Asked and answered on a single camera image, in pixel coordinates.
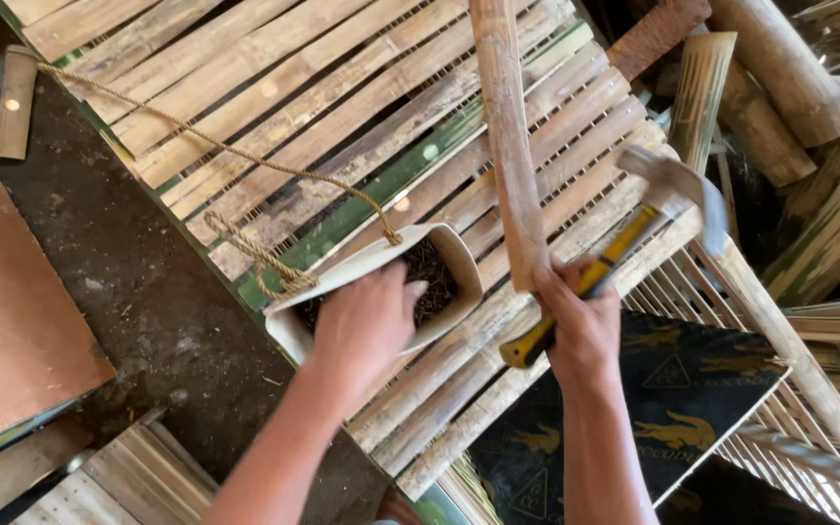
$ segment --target crocodile logo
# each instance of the crocodile logo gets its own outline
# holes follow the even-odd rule
[[[676,421],[688,423],[689,425],[658,425],[656,423],[641,423],[634,421],[641,431],[634,433],[637,437],[652,437],[666,443],[670,448],[679,450],[684,445],[697,447],[705,452],[708,447],[715,443],[715,431],[705,420],[692,416],[681,416],[670,411],[666,414]]]
[[[531,452],[536,452],[543,449],[547,454],[552,453],[556,447],[559,447],[559,431],[545,427],[537,423],[537,426],[546,434],[531,434],[529,432],[517,432],[517,436],[510,439],[514,443],[523,443],[530,447]]]
[[[751,354],[735,358],[703,358],[706,366],[699,368],[701,372],[740,372],[747,377],[757,376],[761,372],[776,370],[776,364],[767,361],[766,356]]]
[[[680,329],[675,326],[651,327],[653,332],[635,335],[624,343],[627,345],[644,345],[656,347],[659,345],[674,345],[680,337]]]

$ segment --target green bamboo edge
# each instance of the green bamboo edge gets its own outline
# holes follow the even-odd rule
[[[559,42],[576,31],[582,30],[583,24],[576,23],[555,36],[539,51],[527,58],[527,64],[537,61]],[[443,155],[452,153],[468,138],[480,129],[483,122],[482,95],[477,95],[462,111],[453,115],[449,121],[439,126],[428,137],[421,140],[401,159],[395,161],[363,189],[371,199],[382,206],[410,186],[418,176],[433,165]],[[297,244],[281,255],[279,260],[292,268],[305,270],[329,253],[336,244],[342,242],[358,225],[367,221],[373,210],[362,200],[349,199],[336,210],[318,228],[306,234]],[[239,294],[245,304],[253,310],[261,310],[270,299],[264,295],[255,282],[255,270],[249,269],[236,282]],[[262,277],[270,290],[280,290],[279,276],[271,269],[262,271]]]

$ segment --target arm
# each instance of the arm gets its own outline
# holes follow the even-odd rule
[[[566,522],[657,523],[640,462],[618,365],[618,293],[581,301],[576,284],[588,261],[535,275],[542,303],[556,317],[548,354],[563,391]]]
[[[311,356],[274,415],[229,474],[206,523],[297,523],[330,441],[364,389],[414,335],[426,282],[404,285],[395,262],[336,292],[320,308]]]

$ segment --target white cardboard container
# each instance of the white cardboard container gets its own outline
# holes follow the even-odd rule
[[[449,332],[482,301],[482,277],[479,275],[475,258],[449,225],[442,222],[413,224],[405,226],[398,233],[403,237],[403,243],[391,245],[382,237],[328,269],[320,276],[315,287],[265,308],[265,329],[297,364],[303,363],[313,346],[313,331],[294,312],[292,307],[295,304],[332,292],[366,276],[401,256],[426,237],[429,237],[438,255],[453,274],[459,292],[452,303],[417,327],[414,338],[403,353],[421,349]]]

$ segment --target hand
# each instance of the hand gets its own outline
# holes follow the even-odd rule
[[[611,284],[598,299],[582,301],[574,290],[582,270],[593,257],[582,257],[565,265],[553,259],[553,269],[534,275],[541,305],[556,317],[556,345],[547,354],[556,380],[563,387],[586,380],[620,380],[618,353],[621,339],[621,311],[618,292]]]
[[[406,264],[391,262],[334,292],[319,309],[313,350],[303,369],[315,371],[333,392],[344,417],[358,409],[353,404],[414,336],[414,304],[427,283],[405,285],[406,277]]]

